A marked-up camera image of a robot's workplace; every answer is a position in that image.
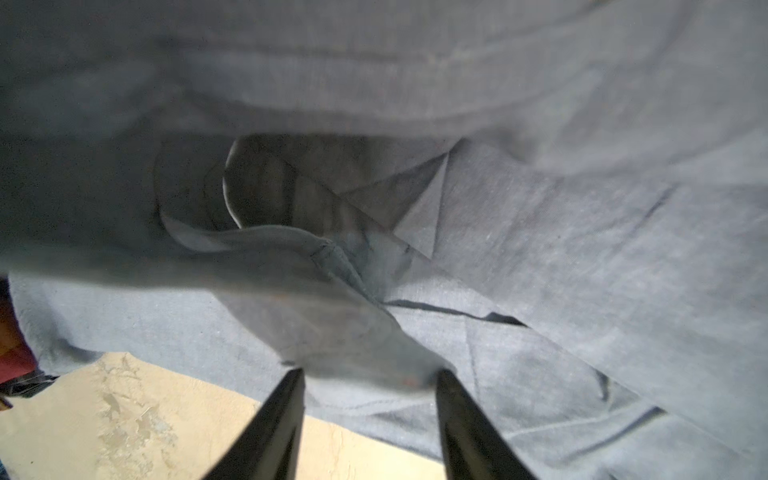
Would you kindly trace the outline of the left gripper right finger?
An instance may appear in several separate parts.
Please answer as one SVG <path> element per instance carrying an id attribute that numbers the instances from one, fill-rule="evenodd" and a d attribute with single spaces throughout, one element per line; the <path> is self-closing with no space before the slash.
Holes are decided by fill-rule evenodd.
<path id="1" fill-rule="evenodd" d="M 452 371 L 438 373 L 435 397 L 447 479 L 535 479 Z"/>

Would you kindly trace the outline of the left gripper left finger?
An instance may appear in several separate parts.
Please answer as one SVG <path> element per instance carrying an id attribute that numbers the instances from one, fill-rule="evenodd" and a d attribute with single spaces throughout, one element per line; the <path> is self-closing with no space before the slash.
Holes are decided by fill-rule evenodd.
<path id="1" fill-rule="evenodd" d="M 288 371 L 205 480 L 294 480 L 304 420 L 305 375 Z"/>

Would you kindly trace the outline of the grey long sleeve shirt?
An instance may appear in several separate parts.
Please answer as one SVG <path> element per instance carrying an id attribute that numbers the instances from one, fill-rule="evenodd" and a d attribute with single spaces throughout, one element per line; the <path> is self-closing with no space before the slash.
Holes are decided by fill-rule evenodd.
<path id="1" fill-rule="evenodd" d="M 763 1 L 5 1 L 1 269 L 107 352 L 544 479 L 767 475 Z"/>

